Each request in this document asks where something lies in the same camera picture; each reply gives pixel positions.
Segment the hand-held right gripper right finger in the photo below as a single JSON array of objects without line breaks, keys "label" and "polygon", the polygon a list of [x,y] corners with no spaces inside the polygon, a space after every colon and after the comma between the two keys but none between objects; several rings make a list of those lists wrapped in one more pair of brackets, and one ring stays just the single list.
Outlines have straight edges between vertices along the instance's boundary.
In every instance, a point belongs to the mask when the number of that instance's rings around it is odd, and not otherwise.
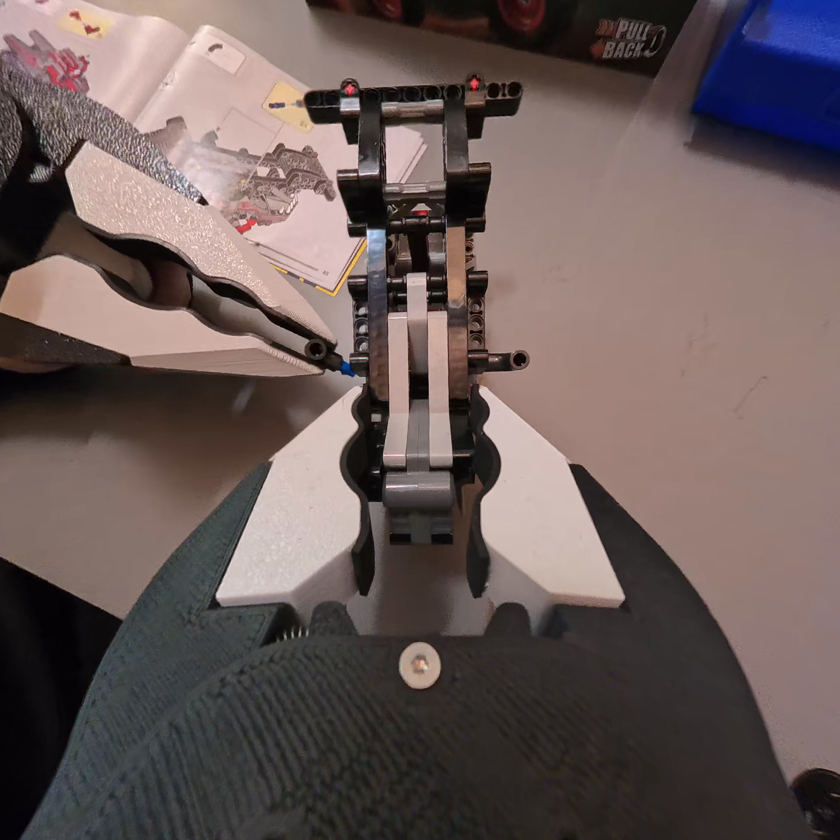
[{"label": "hand-held right gripper right finger", "polygon": [[467,580],[474,597],[527,611],[617,608],[625,594],[569,460],[486,387],[474,390]]}]

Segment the dark printed toy box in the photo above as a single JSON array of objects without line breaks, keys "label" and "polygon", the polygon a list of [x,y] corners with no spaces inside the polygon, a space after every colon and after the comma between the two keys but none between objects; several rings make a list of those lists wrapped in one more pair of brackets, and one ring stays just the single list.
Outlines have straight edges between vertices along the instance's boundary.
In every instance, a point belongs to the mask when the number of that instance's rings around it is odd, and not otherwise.
[{"label": "dark printed toy box", "polygon": [[310,9],[655,77],[695,1],[307,1]]}]

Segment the person's dark pants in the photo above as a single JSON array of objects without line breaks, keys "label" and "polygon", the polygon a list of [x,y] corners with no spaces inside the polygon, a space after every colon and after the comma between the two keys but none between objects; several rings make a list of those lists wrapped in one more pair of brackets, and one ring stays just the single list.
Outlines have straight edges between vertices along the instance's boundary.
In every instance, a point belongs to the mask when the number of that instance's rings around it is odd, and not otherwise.
[{"label": "person's dark pants", "polygon": [[122,621],[1,560],[1,838],[20,838]]}]

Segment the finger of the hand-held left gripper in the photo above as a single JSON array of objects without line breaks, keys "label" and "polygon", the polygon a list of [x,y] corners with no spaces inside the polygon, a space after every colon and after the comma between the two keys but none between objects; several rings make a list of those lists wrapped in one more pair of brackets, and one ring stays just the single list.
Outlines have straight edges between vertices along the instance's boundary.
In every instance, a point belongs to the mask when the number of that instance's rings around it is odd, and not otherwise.
[{"label": "finger of the hand-held left gripper", "polygon": [[1,312],[116,353],[137,368],[267,379],[322,375],[317,365],[252,333],[216,329],[187,309],[132,301],[103,270],[68,255],[12,273]]},{"label": "finger of the hand-held left gripper", "polygon": [[[252,333],[271,347],[304,353],[312,339],[336,349],[337,340],[307,300],[214,208],[197,208],[187,219],[189,206],[164,203],[141,223],[137,238],[118,236],[112,245],[151,245],[153,235],[172,242],[175,257],[190,270],[192,299],[189,311],[216,329]],[[120,289],[120,280],[108,276]],[[131,299],[132,290],[120,289]]]}]

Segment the black chair base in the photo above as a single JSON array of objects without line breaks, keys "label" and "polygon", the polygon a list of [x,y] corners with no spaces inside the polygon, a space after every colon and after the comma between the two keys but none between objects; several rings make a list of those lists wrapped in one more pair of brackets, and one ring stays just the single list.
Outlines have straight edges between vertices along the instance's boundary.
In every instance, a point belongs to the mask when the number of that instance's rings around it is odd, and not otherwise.
[{"label": "black chair base", "polygon": [[812,833],[821,839],[838,839],[839,773],[806,770],[792,781],[791,790]]}]

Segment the brick-built toy vehicle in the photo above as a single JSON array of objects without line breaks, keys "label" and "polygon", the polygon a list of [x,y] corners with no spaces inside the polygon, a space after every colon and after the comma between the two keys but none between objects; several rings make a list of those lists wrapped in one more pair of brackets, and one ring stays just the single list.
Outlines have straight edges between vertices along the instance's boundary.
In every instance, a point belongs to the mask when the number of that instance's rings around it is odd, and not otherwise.
[{"label": "brick-built toy vehicle", "polygon": [[[338,123],[356,147],[339,170],[348,233],[366,268],[347,280],[353,299],[353,373],[364,378],[365,463],[355,481],[379,501],[395,544],[447,544],[463,485],[475,478],[469,415],[479,374],[520,371],[523,351],[487,349],[488,273],[476,267],[486,230],[491,165],[469,144],[491,118],[515,115],[523,85],[474,73],[446,85],[363,87],[347,77],[304,97],[310,120]],[[443,178],[390,183],[388,128],[442,130]]]}]

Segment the building instruction booklet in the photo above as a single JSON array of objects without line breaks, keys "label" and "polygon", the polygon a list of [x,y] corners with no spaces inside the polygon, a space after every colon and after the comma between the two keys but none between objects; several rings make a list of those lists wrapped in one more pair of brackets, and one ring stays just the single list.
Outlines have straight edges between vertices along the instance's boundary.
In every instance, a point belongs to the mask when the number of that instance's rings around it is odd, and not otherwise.
[{"label": "building instruction booklet", "polygon": [[365,245],[347,232],[337,171],[358,164],[313,124],[308,86],[211,26],[90,2],[2,2],[2,59],[131,122],[290,280],[335,297]]}]

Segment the blue plastic bin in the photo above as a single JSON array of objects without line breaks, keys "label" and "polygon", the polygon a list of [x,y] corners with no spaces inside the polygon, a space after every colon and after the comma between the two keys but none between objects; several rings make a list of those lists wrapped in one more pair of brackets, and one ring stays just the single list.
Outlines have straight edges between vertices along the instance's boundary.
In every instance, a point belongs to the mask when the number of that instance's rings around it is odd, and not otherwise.
[{"label": "blue plastic bin", "polygon": [[730,2],[691,110],[839,152],[839,2]]}]

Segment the black connector with blue pin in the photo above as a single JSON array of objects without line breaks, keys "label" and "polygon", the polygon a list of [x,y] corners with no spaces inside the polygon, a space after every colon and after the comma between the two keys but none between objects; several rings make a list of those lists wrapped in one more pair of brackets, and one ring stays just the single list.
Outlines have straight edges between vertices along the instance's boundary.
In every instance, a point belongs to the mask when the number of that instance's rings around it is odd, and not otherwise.
[{"label": "black connector with blue pin", "polygon": [[304,349],[307,359],[322,371],[355,377],[351,364],[324,339],[310,339]]}]

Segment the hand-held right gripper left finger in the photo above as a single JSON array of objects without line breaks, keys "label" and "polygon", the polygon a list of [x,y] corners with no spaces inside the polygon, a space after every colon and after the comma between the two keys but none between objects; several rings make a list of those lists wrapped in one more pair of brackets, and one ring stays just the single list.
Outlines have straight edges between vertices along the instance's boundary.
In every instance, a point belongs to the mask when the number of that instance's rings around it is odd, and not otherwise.
[{"label": "hand-held right gripper left finger", "polygon": [[310,618],[317,605],[360,593],[351,549],[361,501],[340,459],[359,428],[352,409],[361,394],[350,388],[271,458],[217,589],[220,606],[287,604]]}]

